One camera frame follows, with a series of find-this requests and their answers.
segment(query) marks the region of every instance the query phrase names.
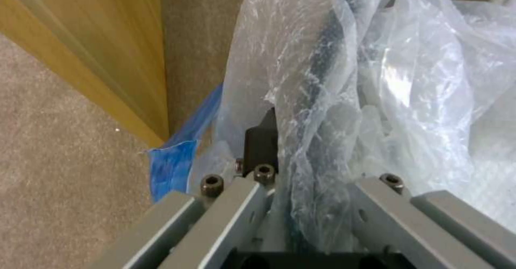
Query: plastic sheeting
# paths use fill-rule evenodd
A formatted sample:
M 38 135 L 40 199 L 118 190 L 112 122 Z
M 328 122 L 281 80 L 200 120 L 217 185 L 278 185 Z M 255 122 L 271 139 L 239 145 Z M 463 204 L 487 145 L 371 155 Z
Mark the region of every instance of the plastic sheeting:
M 466 198 L 470 126 L 514 84 L 514 18 L 501 6 L 451 0 L 396 0 L 379 13 L 361 53 L 360 90 L 380 112 L 364 108 L 360 169 L 400 175 L 413 194 Z
M 345 185 L 384 172 L 413 194 L 450 190 L 515 229 L 514 214 L 498 211 L 516 199 L 514 141 L 502 139 L 512 139 L 514 120 L 498 113 L 514 110 L 516 17 L 488 3 L 395 0 L 383 9 L 389 1 L 241 7 L 216 144 L 194 167 L 227 173 L 245 130 L 275 106 L 273 214 L 298 249 L 350 250 Z
M 351 238 L 345 184 L 360 123 L 356 55 L 387 1 L 244 0 L 240 10 L 216 137 L 241 155 L 245 129 L 276 107 L 275 206 L 317 249 Z

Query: plastic wrap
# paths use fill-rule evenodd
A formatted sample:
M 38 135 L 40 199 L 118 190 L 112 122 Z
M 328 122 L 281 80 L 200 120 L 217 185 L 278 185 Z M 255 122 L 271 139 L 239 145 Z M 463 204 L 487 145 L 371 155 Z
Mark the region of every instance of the plastic wrap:
M 286 245 L 350 250 L 345 185 L 385 172 L 415 195 L 450 190 L 515 229 L 501 211 L 516 203 L 516 115 L 503 114 L 514 103 L 515 18 L 451 0 L 244 0 L 214 144 L 181 162 L 191 165 L 184 189 L 195 194 L 207 173 L 231 181 L 246 129 L 275 106 L 271 219 Z
M 352 166 L 400 175 L 413 194 L 475 194 L 470 127 L 514 83 L 514 18 L 451 0 L 396 0 L 377 14 L 360 56 L 363 102 L 374 106 Z
M 236 24 L 215 137 L 241 155 L 245 129 L 275 105 L 275 208 L 319 250 L 349 243 L 344 186 L 360 122 L 356 54 L 387 1 L 244 0 Z

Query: gray metal bar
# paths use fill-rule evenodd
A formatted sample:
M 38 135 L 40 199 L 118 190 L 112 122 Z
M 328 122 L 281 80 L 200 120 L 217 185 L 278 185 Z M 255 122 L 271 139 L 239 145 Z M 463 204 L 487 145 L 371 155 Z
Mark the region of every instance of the gray metal bar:
M 267 193 L 260 184 L 235 178 L 159 268 L 221 267 L 233 248 L 252 238 L 266 204 Z
M 372 252 L 400 250 L 419 269 L 492 268 L 376 178 L 350 185 L 353 233 Z
M 90 268 L 156 268 L 203 212 L 202 203 L 194 197 L 170 192 Z
M 516 268 L 516 235 L 446 191 L 411 203 L 497 268 Z

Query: bolt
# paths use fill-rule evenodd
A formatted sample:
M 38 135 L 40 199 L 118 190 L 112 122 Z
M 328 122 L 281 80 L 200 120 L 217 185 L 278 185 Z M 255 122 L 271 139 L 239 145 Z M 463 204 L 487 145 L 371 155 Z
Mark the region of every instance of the bolt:
M 201 181 L 201 194 L 215 198 L 224 191 L 224 179 L 220 175 L 206 175 Z
M 269 164 L 256 165 L 253 171 L 254 180 L 264 186 L 274 183 L 276 170 Z
M 235 160 L 235 172 L 239 175 L 242 174 L 242 172 L 243 172 L 243 159 L 242 158 L 237 158 Z
M 399 195 L 402 194 L 405 185 L 403 184 L 403 180 L 400 177 L 390 173 L 384 173 L 380 176 L 380 180 L 383 183 L 387 184 L 389 188 L 392 188 L 392 190 L 394 190 Z

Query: screw hole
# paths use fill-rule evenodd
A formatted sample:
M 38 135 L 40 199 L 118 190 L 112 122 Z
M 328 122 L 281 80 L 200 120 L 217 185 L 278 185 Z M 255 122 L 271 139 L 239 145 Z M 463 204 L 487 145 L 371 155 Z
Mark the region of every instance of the screw hole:
M 261 173 L 267 173 L 270 171 L 270 169 L 264 165 L 264 166 L 260 166 L 260 168 L 258 168 L 258 171 Z
M 207 184 L 216 184 L 217 182 L 219 181 L 219 179 L 217 179 L 217 177 L 208 177 L 206 179 L 206 183 Z
M 395 175 L 387 175 L 387 177 L 385 179 L 387 181 L 389 181 L 390 183 L 398 183 L 399 182 L 398 177 Z
M 364 222 L 364 223 L 367 223 L 367 214 L 365 213 L 364 210 L 360 209 L 358 210 L 358 215 L 360 216 L 360 219 Z

